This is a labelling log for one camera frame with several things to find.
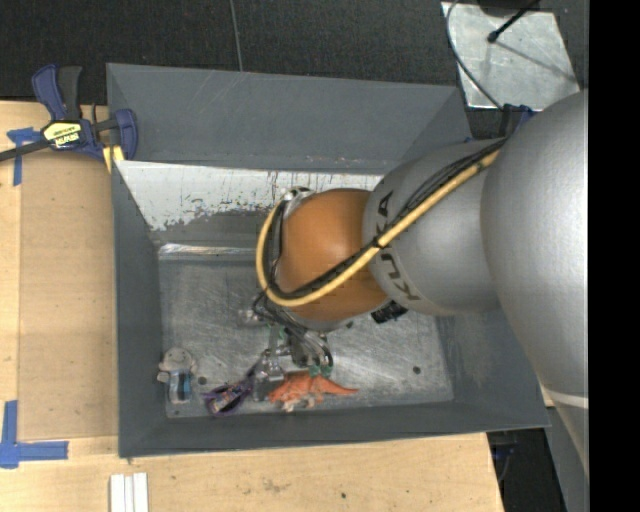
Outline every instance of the white plastic piece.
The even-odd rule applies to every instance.
[[[149,488],[146,473],[111,475],[111,512],[149,512]]]

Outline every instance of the cable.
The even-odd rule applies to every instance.
[[[534,6],[534,4],[537,4],[539,2],[540,2],[540,0],[533,0],[532,2],[529,2],[525,7],[520,9],[513,16],[511,16],[511,18],[509,18],[506,21],[506,23],[503,23],[500,28],[497,28],[496,30],[491,32],[487,36],[487,41],[490,42],[490,43],[495,43],[498,40],[498,38],[500,37],[500,34],[502,34],[505,30],[507,30],[511,25],[513,25],[520,18],[522,18],[522,16],[524,16]]]
[[[315,279],[311,283],[308,283],[291,293],[284,293],[275,283],[269,283],[265,273],[265,246],[268,235],[271,232],[276,213],[281,211],[283,201],[279,201],[276,207],[269,212],[258,236],[258,244],[256,247],[256,273],[258,275],[260,287],[273,303],[283,307],[296,307],[309,304],[310,302],[318,300],[331,293],[353,277],[358,271],[362,270],[365,265],[367,265],[376,256],[376,254],[378,254],[378,252],[389,245],[400,233],[408,229],[411,224],[413,224],[424,213],[444,199],[449,193],[453,192],[456,188],[475,176],[478,172],[491,165],[498,155],[498,150],[494,148],[502,144],[504,144],[504,140],[490,146],[489,148],[485,148],[476,155],[473,155],[471,160],[470,157],[458,160],[453,165],[461,162],[466,165],[469,161],[475,161],[467,167],[461,166],[457,172],[450,170],[452,166],[445,167],[449,174],[446,176],[446,181],[444,181],[444,183],[434,184],[433,190],[420,202],[420,204],[409,211],[405,212],[403,210],[380,235],[369,242],[365,247],[358,251],[358,253],[338,264],[329,272],[320,276],[320,278]],[[322,282],[325,278],[331,278],[331,280],[328,282]]]
[[[473,84],[478,88],[478,90],[482,94],[484,94],[487,97],[487,99],[496,106],[496,108],[498,110],[502,110],[503,106],[500,105],[500,103],[498,103],[498,101],[493,96],[491,96],[491,94],[489,94],[487,92],[487,90],[484,87],[482,87],[482,85],[480,85],[480,82],[478,82],[476,80],[476,78],[473,76],[471,71],[469,71],[467,66],[465,66],[464,62],[462,62],[462,58],[460,57],[460,55],[456,51],[456,46],[453,43],[453,39],[451,38],[451,30],[450,30],[450,27],[449,27],[449,25],[450,25],[449,20],[451,18],[451,13],[453,12],[453,9],[459,3],[460,3],[460,0],[454,0],[454,2],[451,4],[451,7],[449,7],[449,10],[447,11],[446,24],[445,24],[446,25],[446,29],[447,29],[447,39],[449,40],[449,46],[451,47],[451,51],[453,52],[453,56],[456,58],[456,61],[458,62],[458,64],[462,68],[462,70],[465,72],[465,74],[469,77],[469,80],[471,80],[473,82]]]
[[[240,35],[238,34],[238,22],[236,21],[236,9],[233,0],[229,0],[231,7],[231,21],[233,22],[233,35],[236,39],[236,54],[238,55],[238,70],[244,71],[242,68],[242,53],[240,52]]]

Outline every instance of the blue clamp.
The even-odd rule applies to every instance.
[[[7,137],[16,147],[22,146],[25,142],[36,142],[42,139],[42,135],[33,128],[21,128],[19,130],[9,130]],[[18,155],[13,163],[13,186],[17,187],[22,183],[22,155]]]
[[[78,79],[81,72],[80,66],[59,67],[49,64],[33,75],[33,91],[38,101],[49,111],[51,121],[40,130],[41,137],[38,140],[0,152],[0,162],[47,147],[54,151],[73,151],[104,162],[105,145],[100,142],[98,134],[114,128],[119,129],[120,140],[117,143],[124,157],[130,160],[135,156],[138,132],[131,110],[120,109],[115,112],[114,117],[99,123],[82,119],[78,104]]]
[[[4,404],[2,421],[2,443],[0,443],[0,468],[15,469],[20,462],[36,460],[65,460],[69,441],[47,441],[41,443],[18,443],[16,426],[18,420],[18,401]]]

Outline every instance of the wooden board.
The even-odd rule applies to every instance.
[[[483,435],[131,461],[115,450],[115,438],[74,440],[69,461],[0,474],[0,511],[105,511],[109,476],[138,472],[153,512],[503,510]]]
[[[2,112],[3,134],[39,129],[49,120],[38,103],[4,103]],[[105,116],[101,107],[98,118]],[[106,167],[42,150],[23,158],[17,188],[9,179],[12,168],[13,162],[3,164],[3,185],[21,194],[18,437],[114,435],[113,224]],[[15,224],[11,229],[15,241]],[[15,292],[10,302],[16,304]]]

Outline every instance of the orange toy dinosaur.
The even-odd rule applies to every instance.
[[[357,391],[357,389],[343,388],[322,375],[312,377],[309,372],[302,371],[288,373],[284,382],[269,393],[268,397],[271,403],[282,402],[282,408],[291,412],[302,401],[307,402],[307,407],[313,407],[316,402],[321,403],[323,393],[351,395]]]

